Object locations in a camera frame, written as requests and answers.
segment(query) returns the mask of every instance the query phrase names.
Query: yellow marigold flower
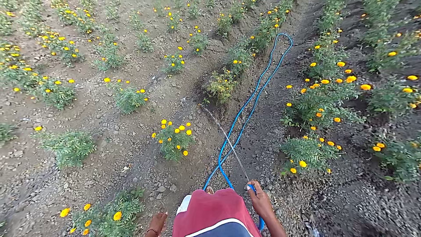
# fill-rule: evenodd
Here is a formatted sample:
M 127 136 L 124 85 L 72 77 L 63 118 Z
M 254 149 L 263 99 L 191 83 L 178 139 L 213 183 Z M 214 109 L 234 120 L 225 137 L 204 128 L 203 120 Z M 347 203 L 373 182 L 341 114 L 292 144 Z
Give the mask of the yellow marigold flower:
M 408 78 L 408 80 L 411 80 L 411 81 L 415 81 L 415 80 L 418 79 L 418 77 L 416 75 L 410 75 L 407 78 Z
M 61 212 L 60 212 L 60 217 L 65 217 L 65 216 L 67 216 L 68 214 L 69 214 L 69 212 L 70 212 L 70 208 L 68 207 L 68 208 L 64 208 Z
M 299 164 L 301 167 L 307 167 L 307 163 L 304 161 L 300 161 Z
M 360 86 L 360 88 L 362 89 L 362 90 L 369 90 L 369 89 L 371 89 L 371 86 L 370 85 L 368 85 L 368 84 L 363 84 L 363 85 L 361 85 Z
M 404 88 L 404 89 L 402 89 L 402 91 L 405 92 L 405 93 L 412 93 L 412 92 L 414 92 L 414 90 L 412 90 L 411 88 Z
M 85 211 L 87 211 L 90 207 L 91 207 L 91 205 L 88 203 L 88 204 L 85 204 L 85 206 L 83 206 L 83 209 Z

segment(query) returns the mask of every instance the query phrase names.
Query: marigold flower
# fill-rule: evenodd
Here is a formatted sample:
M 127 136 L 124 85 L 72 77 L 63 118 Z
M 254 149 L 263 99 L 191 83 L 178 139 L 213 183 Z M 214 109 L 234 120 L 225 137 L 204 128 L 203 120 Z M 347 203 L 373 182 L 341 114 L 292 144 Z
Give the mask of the marigold flower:
M 60 217 L 65 217 L 65 216 L 67 216 L 68 214 L 69 214 L 69 212 L 70 212 L 70 208 L 68 207 L 68 208 L 64 208 L 61 212 L 60 212 Z
M 360 86 L 360 88 L 362 89 L 362 90 L 369 90 L 369 89 L 371 89 L 371 86 L 370 85 L 368 85 L 368 84 L 363 84 L 363 85 L 361 85 Z
M 411 80 L 411 81 L 415 81 L 415 80 L 418 79 L 418 77 L 416 75 L 410 75 L 407 78 L 408 78 L 408 80 Z
M 85 206 L 83 206 L 83 209 L 85 211 L 87 211 L 90 207 L 91 207 L 91 205 L 88 203 L 88 204 L 85 204 Z
M 402 91 L 405 92 L 405 93 L 412 93 L 412 92 L 414 92 L 414 90 L 412 90 L 411 88 L 404 88 L 404 89 L 402 89 Z

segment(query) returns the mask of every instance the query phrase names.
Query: rock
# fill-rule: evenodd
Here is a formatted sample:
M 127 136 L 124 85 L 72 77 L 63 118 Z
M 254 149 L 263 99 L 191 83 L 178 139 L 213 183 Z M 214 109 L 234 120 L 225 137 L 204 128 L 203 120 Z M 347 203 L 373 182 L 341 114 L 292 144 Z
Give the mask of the rock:
M 158 188 L 158 192 L 160 192 L 160 193 L 163 193 L 163 192 L 165 192 L 165 190 L 166 190 L 166 188 L 163 186 L 163 185 L 161 185 L 159 188 Z

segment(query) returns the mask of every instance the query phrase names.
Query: garden hose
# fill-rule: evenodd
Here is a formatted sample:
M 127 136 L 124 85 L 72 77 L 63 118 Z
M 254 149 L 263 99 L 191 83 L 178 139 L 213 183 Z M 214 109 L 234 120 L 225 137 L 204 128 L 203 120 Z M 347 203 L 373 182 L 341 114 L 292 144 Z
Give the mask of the garden hose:
M 255 99 L 255 101 L 254 101 L 253 108 L 252 108 L 252 110 L 251 110 L 251 112 L 250 112 L 250 114 L 249 114 L 249 116 L 248 116 L 247 120 L 245 121 L 244 125 L 242 126 L 242 128 L 241 128 L 241 130 L 240 130 L 240 133 L 238 134 L 237 140 L 235 141 L 235 143 L 234 143 L 234 145 L 233 145 L 232 149 L 231 149 L 231 150 L 229 150 L 229 152 L 228 152 L 228 153 L 224 156 L 224 158 L 223 158 L 223 159 L 221 159 L 221 157 L 222 157 L 222 152 L 224 151 L 224 148 L 225 148 L 225 146 L 226 146 L 226 144 L 227 144 L 227 139 L 225 139 L 225 141 L 224 141 L 224 143 L 223 143 L 223 145 L 222 145 L 222 147 L 221 147 L 221 150 L 220 150 L 220 152 L 219 152 L 219 156 L 218 156 L 218 166 L 217 166 L 217 167 L 215 167 L 215 169 L 213 170 L 213 172 L 210 174 L 210 176 L 209 176 L 208 180 L 206 181 L 206 183 L 205 183 L 205 185 L 204 185 L 204 187 L 203 187 L 203 190 L 205 190 L 205 189 L 206 189 L 206 187 L 209 185 L 209 182 L 210 182 L 210 180 L 211 180 L 212 176 L 215 174 L 215 172 L 216 172 L 218 169 L 221 171 L 221 173 L 222 173 L 222 175 L 224 176 L 224 178 L 225 178 L 226 182 L 228 183 L 229 187 L 230 187 L 230 188 L 232 188 L 232 189 L 234 189 L 234 187 L 233 187 L 233 186 L 232 186 L 232 184 L 231 184 L 231 181 L 229 180 L 229 178 L 228 178 L 228 177 L 227 177 L 227 175 L 225 174 L 224 170 L 222 169 L 222 163 L 225 161 L 225 159 L 229 156 L 229 154 L 231 153 L 231 151 L 232 151 L 232 150 L 235 148 L 235 146 L 238 144 L 238 142 L 239 142 L 239 140 L 240 140 L 240 138 L 241 138 L 242 132 L 244 131 L 245 126 L 247 125 L 247 123 L 248 123 L 248 121 L 249 121 L 250 117 L 253 115 L 253 112 L 254 112 L 254 109 L 256 108 L 257 101 L 259 100 L 260 94 L 263 92 L 263 90 L 265 89 L 265 87 L 267 86 L 267 84 L 269 83 L 269 81 L 272 79 L 272 77 L 273 77 L 273 76 L 275 75 L 275 73 L 278 71 L 278 68 L 279 68 L 279 66 L 281 65 L 282 61 L 284 60 L 285 55 L 286 55 L 286 54 L 288 53 L 288 51 L 292 48 L 293 41 L 292 41 L 292 38 L 291 38 L 289 35 L 287 35 L 287 34 L 285 34 L 285 33 L 279 33 L 279 34 L 277 34 L 277 35 L 276 35 L 276 38 L 275 38 L 275 43 L 274 43 L 274 45 L 273 45 L 273 49 L 272 49 L 272 51 L 270 52 L 270 59 L 269 59 L 269 62 L 268 62 L 268 64 L 267 64 L 267 67 L 266 67 L 266 69 L 263 71 L 263 73 L 260 75 L 259 80 L 257 81 L 257 84 L 256 84 L 256 88 L 254 89 L 254 91 L 253 91 L 253 93 L 251 94 L 250 98 L 248 98 L 247 102 L 243 105 L 243 107 L 240 109 L 240 111 L 238 112 L 237 116 L 235 117 L 234 122 L 232 123 L 231 129 L 229 130 L 229 133 L 228 133 L 228 138 L 229 138 L 229 137 L 231 136 L 231 132 L 232 132 L 232 130 L 234 129 L 234 126 L 235 126 L 235 124 L 236 124 L 236 122 L 237 122 L 237 120 L 238 120 L 238 117 L 240 116 L 241 112 L 243 112 L 243 110 L 245 109 L 245 107 L 246 107 L 246 106 L 249 104 L 249 102 L 250 102 L 250 101 L 254 98 L 254 95 L 256 94 L 256 92 L 257 92 L 257 90 L 258 90 L 258 88 L 259 88 L 260 81 L 261 81 L 261 79 L 262 79 L 263 75 L 264 75 L 264 74 L 268 71 L 268 69 L 269 69 L 269 67 L 270 67 L 270 65 L 271 65 L 271 62 L 272 62 L 272 55 L 273 55 L 273 52 L 275 51 L 277 40 L 278 40 L 279 36 L 281 36 L 281 35 L 283 35 L 283 36 L 285 36 L 286 38 L 288 38 L 288 40 L 289 40 L 289 42 L 290 42 L 290 45 L 289 45 L 288 49 L 285 51 L 285 53 L 284 53 L 284 54 L 282 54 L 282 57 L 281 57 L 281 59 L 279 60 L 278 65 L 276 66 L 275 70 L 273 71 L 273 73 L 271 74 L 271 76 L 270 76 L 270 77 L 268 77 L 268 79 L 266 80 L 265 84 L 262 86 L 262 88 L 261 88 L 261 89 L 260 89 L 260 91 L 258 92 L 258 94 L 257 94 L 257 96 L 256 96 L 256 99 Z M 259 229 L 259 231 L 262 231 L 262 230 L 263 230 L 263 228 L 264 228 L 264 221 L 263 221 L 263 219 L 259 216 L 259 225 L 258 225 L 258 229 Z

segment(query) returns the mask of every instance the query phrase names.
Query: ground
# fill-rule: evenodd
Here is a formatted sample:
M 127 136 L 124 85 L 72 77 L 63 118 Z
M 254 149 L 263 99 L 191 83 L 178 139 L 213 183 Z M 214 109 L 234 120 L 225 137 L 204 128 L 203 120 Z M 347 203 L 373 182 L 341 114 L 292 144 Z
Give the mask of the ground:
M 6 236 L 67 236 L 71 219 L 58 214 L 65 207 L 76 208 L 85 203 L 101 205 L 125 189 L 140 186 L 145 188 L 143 200 L 145 210 L 138 215 L 135 236 L 143 236 L 152 215 L 168 211 L 168 228 L 163 236 L 171 236 L 176 209 L 183 197 L 195 189 L 203 188 L 208 175 L 217 165 L 223 134 L 215 122 L 201 108 L 203 89 L 212 71 L 219 70 L 226 50 L 234 45 L 250 29 L 258 24 L 260 12 L 273 8 L 277 1 L 258 1 L 257 6 L 245 14 L 245 18 L 234 24 L 228 41 L 215 34 L 216 18 L 226 12 L 230 3 L 217 1 L 216 7 L 208 9 L 201 3 L 201 16 L 191 20 L 186 7 L 180 17 L 184 19 L 181 30 L 168 34 L 164 18 L 157 17 L 152 10 L 152 1 L 142 3 L 122 0 L 119 7 L 121 22 L 114 25 L 119 53 L 125 56 L 120 69 L 101 73 L 91 68 L 96 58 L 93 45 L 79 34 L 73 26 L 63 26 L 49 2 L 44 2 L 43 18 L 60 34 L 74 39 L 86 55 L 86 61 L 65 67 L 60 60 L 42 50 L 31 38 L 23 38 L 17 31 L 7 37 L 21 45 L 22 54 L 28 55 L 32 63 L 42 64 L 44 73 L 63 80 L 75 79 L 77 100 L 64 110 L 48 108 L 29 99 L 25 94 L 14 93 L 10 87 L 2 90 L 0 111 L 2 122 L 17 125 L 18 138 L 7 142 L 0 150 L 0 207 L 1 218 L 6 220 Z M 303 68 L 308 65 L 308 48 L 318 37 L 317 19 L 322 14 L 323 1 L 297 0 L 281 26 L 280 32 L 289 34 L 294 40 L 279 70 L 269 82 L 251 120 L 246 127 L 236 151 L 245 166 L 248 176 L 257 179 L 269 194 L 274 210 L 289 236 L 418 236 L 421 229 L 420 182 L 411 184 L 391 183 L 382 179 L 384 170 L 378 160 L 366 152 L 366 135 L 373 130 L 389 129 L 400 136 L 414 134 L 421 129 L 420 110 L 402 117 L 398 124 L 383 124 L 375 119 L 364 125 L 335 127 L 326 134 L 341 144 L 346 154 L 331 164 L 332 173 L 313 176 L 281 175 L 285 156 L 279 144 L 288 136 L 301 136 L 301 131 L 285 128 L 279 119 L 290 99 L 286 85 L 301 88 L 304 84 Z M 416 1 L 406 1 L 396 9 L 397 19 L 410 16 L 417 7 Z M 139 53 L 135 47 L 134 32 L 127 23 L 128 14 L 139 11 L 142 21 L 154 43 L 152 53 Z M 97 13 L 104 11 L 104 2 L 99 1 Z M 358 43 L 359 34 L 366 30 L 360 22 L 363 12 L 361 1 L 346 1 L 348 14 L 341 26 L 344 33 L 339 41 L 351 58 L 355 73 L 367 81 L 375 81 L 377 75 L 365 73 L 367 49 Z M 101 14 L 99 21 L 106 22 Z M 161 69 L 163 55 L 182 46 L 190 51 L 186 40 L 195 25 L 210 36 L 208 49 L 202 56 L 188 53 L 186 68 L 178 75 L 167 77 Z M 288 47 L 286 38 L 278 40 L 271 69 Z M 256 57 L 253 66 L 243 75 L 233 99 L 219 108 L 210 106 L 212 113 L 229 129 L 238 110 L 250 97 L 260 75 L 268 63 L 269 53 Z M 408 60 L 405 70 L 419 73 L 420 57 Z M 396 72 L 404 76 L 404 70 Z M 145 88 L 149 103 L 130 115 L 116 108 L 111 91 L 105 87 L 103 78 L 130 80 L 130 83 Z M 361 101 L 350 102 L 351 107 L 361 108 Z M 251 105 L 239 118 L 237 134 L 245 122 Z M 159 146 L 150 138 L 160 129 L 160 120 L 175 124 L 191 122 L 195 144 L 189 155 L 180 162 L 162 158 Z M 38 148 L 36 139 L 30 137 L 33 128 L 60 132 L 66 129 L 81 129 L 93 134 L 97 150 L 91 154 L 83 167 L 58 169 L 54 155 Z M 235 157 L 229 157 L 223 165 L 238 194 L 244 197 L 251 214 L 256 217 L 244 188 L 246 178 L 238 167 Z M 211 180 L 213 189 L 227 188 L 222 175 L 217 172 Z M 263 236 L 269 236 L 267 230 Z

